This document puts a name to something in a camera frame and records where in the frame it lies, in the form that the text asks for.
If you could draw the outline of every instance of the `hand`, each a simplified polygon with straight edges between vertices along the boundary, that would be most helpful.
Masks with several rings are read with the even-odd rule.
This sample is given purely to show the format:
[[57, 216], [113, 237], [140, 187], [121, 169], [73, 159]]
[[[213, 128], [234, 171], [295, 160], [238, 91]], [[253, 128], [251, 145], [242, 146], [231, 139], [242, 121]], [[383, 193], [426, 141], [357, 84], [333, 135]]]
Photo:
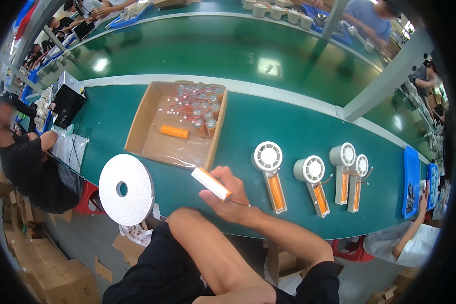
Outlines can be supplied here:
[[96, 19], [101, 19], [101, 18], [105, 18], [106, 16], [110, 15], [111, 13], [113, 13], [113, 10], [111, 7], [102, 7], [100, 9], [98, 9], [96, 15], [97, 16], [93, 16], [95, 17]]
[[209, 190], [199, 192], [199, 196], [213, 208], [216, 214], [227, 222], [238, 224], [251, 216], [256, 207], [243, 206], [249, 204], [249, 199], [246, 197], [243, 182], [233, 176], [230, 168], [218, 166], [210, 174], [215, 179], [219, 179], [221, 184], [232, 193], [225, 202], [222, 202]]
[[426, 189], [421, 194], [419, 198], [419, 217], [424, 218], [427, 211], [427, 199], [429, 198], [429, 191], [430, 191], [429, 181], [426, 182]]
[[321, 0], [310, 0], [311, 5], [315, 7], [321, 8], [323, 6], [323, 3]]
[[377, 40], [377, 34], [375, 33], [375, 30], [371, 27], [367, 27], [366, 25], [362, 28], [362, 30], [367, 34], [368, 38], [370, 38], [373, 41]]

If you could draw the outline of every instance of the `concrete floor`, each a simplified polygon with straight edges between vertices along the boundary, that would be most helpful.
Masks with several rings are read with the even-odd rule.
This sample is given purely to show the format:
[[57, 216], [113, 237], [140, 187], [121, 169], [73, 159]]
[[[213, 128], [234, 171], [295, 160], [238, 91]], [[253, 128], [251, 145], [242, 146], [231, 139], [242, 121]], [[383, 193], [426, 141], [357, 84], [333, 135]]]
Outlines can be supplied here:
[[[18, 270], [18, 263], [6, 246], [1, 206], [0, 199], [0, 243], [11, 264]], [[46, 221], [47, 230], [66, 256], [78, 259], [93, 271], [101, 295], [111, 283], [96, 274], [96, 256], [113, 272], [113, 283], [120, 281], [130, 268], [125, 263], [123, 254], [111, 246], [119, 233], [119, 228], [109, 216], [86, 216], [73, 212], [70, 223], [56, 218], [57, 227], [49, 217]], [[372, 293], [386, 289], [403, 269], [402, 266], [377, 258], [367, 263], [348, 262], [339, 258], [336, 258], [336, 262], [344, 265], [339, 275], [339, 296], [342, 304], [365, 303]], [[295, 294], [300, 282], [300, 277], [288, 278], [280, 282], [280, 288], [289, 294]]]

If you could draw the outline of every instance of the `worker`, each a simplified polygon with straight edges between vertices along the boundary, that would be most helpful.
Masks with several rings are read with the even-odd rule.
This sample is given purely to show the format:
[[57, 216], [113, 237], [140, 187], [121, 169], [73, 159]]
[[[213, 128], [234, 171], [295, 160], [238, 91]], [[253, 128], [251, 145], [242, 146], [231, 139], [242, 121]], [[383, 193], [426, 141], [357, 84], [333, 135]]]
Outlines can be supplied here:
[[138, 264], [105, 291], [103, 304], [339, 303], [339, 280], [329, 243], [294, 223], [247, 206], [243, 182], [228, 167], [218, 166], [210, 174], [232, 192], [227, 201], [208, 190], [199, 193], [218, 216], [263, 234], [308, 263], [309, 272], [297, 295], [260, 277], [199, 211], [180, 208], [154, 228]]
[[119, 12], [137, 2], [138, 0], [103, 0], [102, 8], [99, 10], [93, 10], [92, 15], [97, 19], [105, 18], [114, 12]]
[[9, 128], [15, 116], [12, 100], [0, 96], [0, 159], [6, 178], [45, 212], [62, 214], [74, 208], [78, 195], [61, 182], [57, 161], [44, 153], [54, 145], [57, 134], [46, 131], [41, 136], [18, 136]]
[[51, 17], [47, 22], [47, 26], [52, 30], [52, 33], [55, 34], [57, 31], [68, 32], [82, 21], [83, 20], [74, 21], [69, 17], [61, 18], [61, 20], [56, 17]]
[[429, 182], [419, 197], [419, 214], [414, 222], [405, 222], [368, 234], [363, 241], [365, 252], [379, 259], [406, 267], [422, 266], [432, 252], [441, 229], [424, 224]]
[[[85, 21], [96, 21], [97, 19], [93, 17], [92, 12], [93, 8], [101, 8], [102, 3], [98, 0], [78, 0], [79, 7], [83, 10], [83, 18]], [[74, 6], [73, 0], [67, 0], [64, 3], [64, 10], [67, 12], [77, 12], [78, 10]]]
[[369, 38], [378, 47], [385, 48], [392, 29], [390, 20], [401, 15], [399, 6], [392, 0], [374, 4], [370, 0], [351, 0], [343, 13], [343, 19], [358, 29], [364, 38]]
[[419, 69], [414, 72], [412, 77], [410, 77], [410, 81], [417, 88], [417, 92], [422, 101], [424, 101], [424, 104], [429, 111], [429, 115], [433, 117], [432, 108], [429, 105], [427, 97], [429, 96], [429, 89], [433, 89], [440, 82], [439, 73], [434, 61], [430, 60], [426, 65], [421, 65]]

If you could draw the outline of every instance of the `leg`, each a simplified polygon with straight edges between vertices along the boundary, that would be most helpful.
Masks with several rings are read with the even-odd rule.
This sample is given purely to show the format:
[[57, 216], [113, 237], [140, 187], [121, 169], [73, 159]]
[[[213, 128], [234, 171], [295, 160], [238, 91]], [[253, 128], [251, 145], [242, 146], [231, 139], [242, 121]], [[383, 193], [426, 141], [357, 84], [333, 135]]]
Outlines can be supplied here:
[[[178, 209], [167, 222], [173, 237], [194, 260], [216, 295], [241, 291], [255, 296], [261, 303], [275, 302], [272, 286], [256, 274], [219, 229], [198, 211]], [[256, 295], [247, 290], [256, 290]]]

